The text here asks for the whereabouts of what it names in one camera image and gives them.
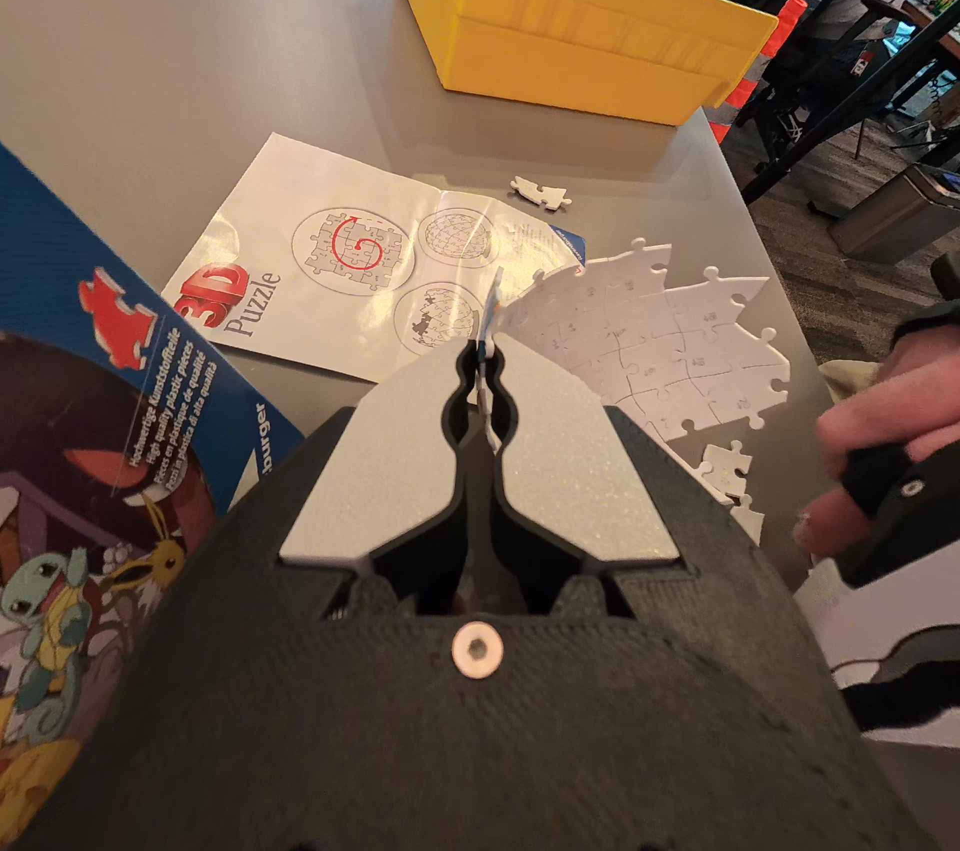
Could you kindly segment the group of loose puzzle pieces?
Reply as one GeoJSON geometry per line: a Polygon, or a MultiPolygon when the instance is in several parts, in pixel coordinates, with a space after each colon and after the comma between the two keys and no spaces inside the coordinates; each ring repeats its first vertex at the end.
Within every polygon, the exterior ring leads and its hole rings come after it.
{"type": "Polygon", "coordinates": [[[721,504],[730,510],[731,517],[746,533],[753,545],[762,543],[765,515],[754,509],[749,493],[748,478],[753,457],[743,450],[742,443],[733,440],[727,447],[705,446],[697,468],[698,478],[719,495],[721,504]]]}

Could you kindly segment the partly built white puzzle ball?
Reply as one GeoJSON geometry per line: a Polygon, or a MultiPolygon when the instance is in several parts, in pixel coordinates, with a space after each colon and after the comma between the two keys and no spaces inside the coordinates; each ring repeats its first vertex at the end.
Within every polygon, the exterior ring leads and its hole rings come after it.
{"type": "Polygon", "coordinates": [[[754,333],[739,318],[768,277],[708,266],[668,287],[671,256],[670,244],[638,237],[620,255],[539,272],[489,331],[579,378],[662,445],[735,422],[762,429],[763,413],[787,401],[790,362],[775,329],[754,333]]]}

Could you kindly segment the single white puzzle piece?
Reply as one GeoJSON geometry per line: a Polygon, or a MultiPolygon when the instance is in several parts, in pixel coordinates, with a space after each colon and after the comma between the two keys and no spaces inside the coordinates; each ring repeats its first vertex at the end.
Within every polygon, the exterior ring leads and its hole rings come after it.
{"type": "Polygon", "coordinates": [[[520,175],[515,175],[510,180],[510,190],[523,200],[550,213],[565,210],[572,203],[565,188],[539,185],[520,175]]]}

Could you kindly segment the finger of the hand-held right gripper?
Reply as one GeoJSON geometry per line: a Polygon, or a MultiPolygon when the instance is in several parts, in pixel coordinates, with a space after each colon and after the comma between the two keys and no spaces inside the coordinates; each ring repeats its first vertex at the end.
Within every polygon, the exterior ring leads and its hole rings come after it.
{"type": "Polygon", "coordinates": [[[860,732],[871,740],[910,747],[959,748],[957,686],[849,686],[844,689],[844,700],[860,732]]]}
{"type": "Polygon", "coordinates": [[[812,569],[795,600],[839,688],[886,683],[959,659],[959,556],[930,554],[853,588],[834,560],[812,569]]]}

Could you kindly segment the orange striped traffic cone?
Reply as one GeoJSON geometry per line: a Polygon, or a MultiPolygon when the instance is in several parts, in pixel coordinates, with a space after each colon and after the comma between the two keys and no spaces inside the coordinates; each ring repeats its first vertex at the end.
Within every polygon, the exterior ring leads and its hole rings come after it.
{"type": "Polygon", "coordinates": [[[766,68],[777,57],[808,9],[809,5],[805,0],[786,0],[776,15],[776,28],[760,53],[750,63],[739,83],[719,106],[703,108],[703,113],[718,145],[723,143],[740,111],[757,89],[766,68]]]}

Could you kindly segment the black office chair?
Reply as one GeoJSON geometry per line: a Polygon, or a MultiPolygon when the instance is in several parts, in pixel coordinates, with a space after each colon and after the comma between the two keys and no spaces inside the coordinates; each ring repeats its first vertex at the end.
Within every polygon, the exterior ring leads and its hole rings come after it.
{"type": "Polygon", "coordinates": [[[765,160],[741,188],[751,205],[781,182],[821,144],[885,110],[895,94],[945,48],[943,41],[958,27],[959,0],[935,17],[917,21],[906,7],[880,0],[861,0],[862,15],[836,41],[814,53],[812,41],[786,48],[772,63],[735,121],[753,122],[765,160]],[[882,19],[913,29],[894,54],[881,39],[866,40],[866,31],[882,19]]]}

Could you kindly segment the blue cardboard puzzle box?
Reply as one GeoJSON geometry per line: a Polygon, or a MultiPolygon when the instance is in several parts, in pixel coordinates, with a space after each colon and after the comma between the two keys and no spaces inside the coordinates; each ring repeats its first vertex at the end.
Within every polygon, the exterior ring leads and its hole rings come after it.
{"type": "Polygon", "coordinates": [[[2,146],[2,849],[186,561],[304,439],[2,146]]]}

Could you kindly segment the folded paper instruction sheet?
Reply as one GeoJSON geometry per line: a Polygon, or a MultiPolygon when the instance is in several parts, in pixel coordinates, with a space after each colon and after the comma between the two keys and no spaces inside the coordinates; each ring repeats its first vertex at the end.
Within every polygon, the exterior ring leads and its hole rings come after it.
{"type": "Polygon", "coordinates": [[[585,252],[519,203],[272,134],[162,295],[222,348],[379,383],[476,339],[498,275],[507,304],[585,252]]]}

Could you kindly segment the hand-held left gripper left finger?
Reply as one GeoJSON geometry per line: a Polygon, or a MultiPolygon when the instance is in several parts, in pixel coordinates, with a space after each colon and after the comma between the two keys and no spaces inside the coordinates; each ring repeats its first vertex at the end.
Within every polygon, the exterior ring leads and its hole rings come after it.
{"type": "Polygon", "coordinates": [[[386,579],[447,613],[469,549],[466,465],[477,346],[452,339],[359,401],[279,549],[294,567],[386,579]]]}

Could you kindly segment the person's right forearm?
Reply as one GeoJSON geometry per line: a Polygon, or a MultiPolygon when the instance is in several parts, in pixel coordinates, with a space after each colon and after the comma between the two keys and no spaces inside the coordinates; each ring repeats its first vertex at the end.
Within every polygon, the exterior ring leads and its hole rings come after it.
{"type": "Polygon", "coordinates": [[[959,299],[930,305],[894,330],[890,359],[894,376],[931,365],[959,351],[959,299]]]}

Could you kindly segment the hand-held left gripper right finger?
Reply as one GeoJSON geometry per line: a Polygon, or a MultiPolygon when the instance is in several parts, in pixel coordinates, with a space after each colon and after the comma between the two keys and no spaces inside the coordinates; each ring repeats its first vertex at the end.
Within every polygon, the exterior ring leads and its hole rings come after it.
{"type": "Polygon", "coordinates": [[[608,409],[580,377],[504,331],[483,362],[494,452],[490,539],[529,613],[568,582],[682,566],[608,409]]]}

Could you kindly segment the yellow plastic bin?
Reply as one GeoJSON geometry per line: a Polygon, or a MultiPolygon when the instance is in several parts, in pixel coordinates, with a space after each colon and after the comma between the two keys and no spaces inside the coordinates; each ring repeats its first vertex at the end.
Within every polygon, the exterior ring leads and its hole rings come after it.
{"type": "Polygon", "coordinates": [[[727,0],[407,0],[444,89],[681,126],[778,18],[727,0]]]}

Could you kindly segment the person's right hand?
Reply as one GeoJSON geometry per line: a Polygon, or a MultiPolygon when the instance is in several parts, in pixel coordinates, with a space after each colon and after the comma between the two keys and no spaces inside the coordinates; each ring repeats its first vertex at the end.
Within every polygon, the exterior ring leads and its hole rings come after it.
{"type": "MultiPolygon", "coordinates": [[[[912,462],[924,461],[959,437],[958,349],[876,381],[822,414],[817,438],[826,470],[839,481],[849,452],[895,444],[912,462]]],[[[837,486],[800,512],[798,545],[815,557],[834,557],[870,533],[873,521],[837,486]]]]}

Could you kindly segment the grey metal trash bin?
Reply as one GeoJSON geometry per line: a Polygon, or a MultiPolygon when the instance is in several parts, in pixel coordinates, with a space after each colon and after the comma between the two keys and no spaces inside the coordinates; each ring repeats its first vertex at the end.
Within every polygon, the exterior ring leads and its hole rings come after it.
{"type": "Polygon", "coordinates": [[[849,259],[895,265],[959,226],[959,173],[913,163],[829,225],[849,259]]]}

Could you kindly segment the person's beige trousers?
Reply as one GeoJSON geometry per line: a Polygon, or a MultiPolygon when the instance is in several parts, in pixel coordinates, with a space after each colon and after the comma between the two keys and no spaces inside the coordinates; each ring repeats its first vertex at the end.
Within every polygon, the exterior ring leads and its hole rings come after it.
{"type": "Polygon", "coordinates": [[[887,377],[880,362],[838,358],[821,363],[818,371],[834,406],[870,389],[887,377]]]}

